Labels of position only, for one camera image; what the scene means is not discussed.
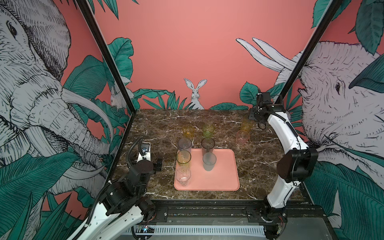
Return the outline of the tall yellow tumbler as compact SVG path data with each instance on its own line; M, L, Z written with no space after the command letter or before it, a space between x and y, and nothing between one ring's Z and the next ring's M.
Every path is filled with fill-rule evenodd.
M254 122L255 121L247 119L247 118L243 119L242 123L241 123L241 130L249 133L254 126Z

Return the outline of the tall light green tumbler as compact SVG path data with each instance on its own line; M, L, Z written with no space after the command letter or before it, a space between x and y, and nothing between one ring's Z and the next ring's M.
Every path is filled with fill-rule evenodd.
M179 168L189 168L191 163L191 153L187 150L178 151L177 153L177 165Z

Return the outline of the tall blue-grey clear tumbler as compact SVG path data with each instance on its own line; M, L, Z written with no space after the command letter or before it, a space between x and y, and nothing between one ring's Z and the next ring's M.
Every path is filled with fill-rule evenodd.
M183 137L178 140L178 149L179 151L187 151L191 153L192 141L189 138Z

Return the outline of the tall dark grey tumbler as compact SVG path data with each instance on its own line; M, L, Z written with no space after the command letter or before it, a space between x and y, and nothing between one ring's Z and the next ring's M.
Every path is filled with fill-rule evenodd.
M213 153L216 142L213 138L203 138L201 141L202 154Z

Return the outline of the teal frosted tumbler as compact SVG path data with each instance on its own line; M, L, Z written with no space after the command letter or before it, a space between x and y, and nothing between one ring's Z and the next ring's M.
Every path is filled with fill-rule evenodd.
M203 155L203 167L206 171L211 171L217 162L217 157L213 153L206 153Z

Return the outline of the pink plastic tray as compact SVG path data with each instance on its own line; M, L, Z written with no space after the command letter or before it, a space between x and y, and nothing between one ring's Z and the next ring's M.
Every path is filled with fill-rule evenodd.
M235 153L230 149L215 149L213 151L217 162L211 171L203 167L201 149L192 149L190 162L191 177L187 185L181 185L177 180L174 187L178 191L237 191L240 187Z

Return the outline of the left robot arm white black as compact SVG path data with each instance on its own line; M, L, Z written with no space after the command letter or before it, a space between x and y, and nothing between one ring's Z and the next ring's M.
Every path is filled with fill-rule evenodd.
M162 159L141 160L98 194L87 219L69 240L115 240L135 225L156 217L156 207L146 196L151 175L162 169Z

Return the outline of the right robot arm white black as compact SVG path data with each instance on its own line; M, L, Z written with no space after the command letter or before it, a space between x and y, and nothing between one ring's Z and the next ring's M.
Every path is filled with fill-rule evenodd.
M261 209L265 222L280 221L295 188L312 175L319 154L299 137L283 105L273 103L269 92L257 94L256 105L251 108L249 119L259 124L269 124L285 153L277 163L277 181Z

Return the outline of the white perforated strip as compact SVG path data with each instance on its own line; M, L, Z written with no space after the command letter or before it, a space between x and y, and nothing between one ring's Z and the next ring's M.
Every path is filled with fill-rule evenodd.
M263 226L148 225L134 226L134 234L136 236L266 236Z

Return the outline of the short green tumbler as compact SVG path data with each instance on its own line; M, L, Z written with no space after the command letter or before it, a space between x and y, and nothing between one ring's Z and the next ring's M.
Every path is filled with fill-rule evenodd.
M215 132L215 126L213 124L204 124L202 131L204 138L212 138Z

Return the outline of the short yellow tumbler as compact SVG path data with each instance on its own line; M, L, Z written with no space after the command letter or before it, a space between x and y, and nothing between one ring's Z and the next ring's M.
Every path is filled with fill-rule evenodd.
M195 136L195 127L191 124L183 125L182 132L185 138L193 140Z

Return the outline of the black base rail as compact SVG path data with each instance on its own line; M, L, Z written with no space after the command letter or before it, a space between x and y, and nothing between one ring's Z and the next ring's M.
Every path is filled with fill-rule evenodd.
M282 209L270 209L263 200L152 200L155 218L166 223L171 218L245 218L249 223L286 223L292 218L325 218L322 207L306 201L289 200Z

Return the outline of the right black frame post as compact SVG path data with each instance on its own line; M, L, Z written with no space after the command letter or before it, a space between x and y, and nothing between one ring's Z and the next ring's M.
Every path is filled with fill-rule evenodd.
M332 21L334 15L336 14L337 10L342 5L342 3L343 3L342 0L333 0L328 3L324 13L322 14L322 17L320 18L318 25L316 26L315 31L313 32L308 44L303 50L303 53L299 58L299 61L295 65L281 93L279 94L276 100L277 104L281 104L283 102L285 96L287 95L288 91L291 89L291 87L295 83L296 79L299 76L299 73L301 72L307 60L311 56L317 43L323 36L324 32L326 31L327 27L329 26L330 22Z

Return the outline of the black frame post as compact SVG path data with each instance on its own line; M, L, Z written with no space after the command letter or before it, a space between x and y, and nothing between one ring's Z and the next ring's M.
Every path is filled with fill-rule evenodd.
M108 45L106 44L105 42L105 39L102 35L102 32L97 24L97 21L95 20L94 18L94 15L92 13L92 9L90 8L90 5L88 3L88 1L83 1L83 0L77 0L76 1L85 21L87 22L87 25L99 47L99 50L101 51L102 53L102 56L104 58L104 60L106 61L107 63L107 66L108 68L110 69L111 71L111 74L116 82L116 84L118 85L119 87L119 90L121 91L121 94L124 98L124 101L129 109L129 112L133 115L136 114L136 109L127 93L127 89L125 87L125 85L123 84L123 81L122 81L122 78L121 78L121 75L118 71L118 68L116 66L116 63L111 55L111 52L108 48Z
M295 83L296 79L299 76L299 73L301 72L307 60L311 56L317 43L323 36L324 32L326 31L327 27L329 26L330 22L332 21L334 15L336 14L337 10L342 5L342 3L343 3L342 0L333 0L328 3L324 13L322 14L322 17L320 18L318 25L316 26L315 31L313 32L308 44L303 50L303 53L299 58L299 61L295 65L281 93L279 94L276 100L277 104L281 104L283 102L285 96L287 95L288 91L291 89L291 87Z

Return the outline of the left black frame post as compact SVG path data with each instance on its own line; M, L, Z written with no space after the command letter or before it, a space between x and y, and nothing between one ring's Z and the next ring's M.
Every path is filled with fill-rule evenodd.
M116 82L116 84L118 85L119 87L119 90L121 91L121 94L124 98L124 101L129 109L129 112L133 115L136 114L136 109L127 93L127 89L125 87L125 85L123 84L123 81L122 81L122 78L121 78L121 75L118 71L118 68L116 66L116 63L111 55L111 52L108 48L108 45L106 44L105 42L105 39L102 35L102 32L97 24L97 21L95 20L94 18L94 15L92 13L92 9L90 8L90 5L88 3L88 1L83 1L83 0L77 0L76 1L85 21L87 22L87 25L99 47L99 50L101 51L102 53L102 56L104 58L104 60L106 61L107 63L107 66L108 68L110 69L111 71L111 74Z

